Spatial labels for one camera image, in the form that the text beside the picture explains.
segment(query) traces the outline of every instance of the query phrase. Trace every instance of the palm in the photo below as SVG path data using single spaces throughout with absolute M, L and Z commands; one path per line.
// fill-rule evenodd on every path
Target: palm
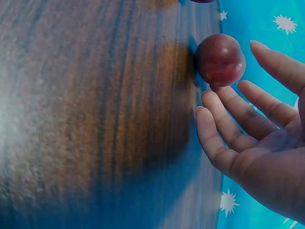
M 300 112 L 242 81 L 239 90 L 265 116 L 231 87 L 215 88 L 203 94 L 205 108 L 197 110 L 198 137 L 211 163 L 250 195 L 305 222 L 305 66 L 272 50 L 252 50 L 267 72 L 299 96 Z

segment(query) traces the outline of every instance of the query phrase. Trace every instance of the red ball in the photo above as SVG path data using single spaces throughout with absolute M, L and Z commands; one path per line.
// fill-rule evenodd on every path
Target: red ball
M 198 73 L 210 86 L 224 87 L 239 81 L 246 61 L 236 39 L 215 34 L 204 39 L 196 51 Z

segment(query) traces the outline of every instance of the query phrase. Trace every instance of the wooden table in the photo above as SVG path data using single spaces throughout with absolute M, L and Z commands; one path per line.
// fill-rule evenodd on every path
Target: wooden table
M 0 228 L 215 228 L 192 52 L 218 15 L 189 0 L 0 0 Z

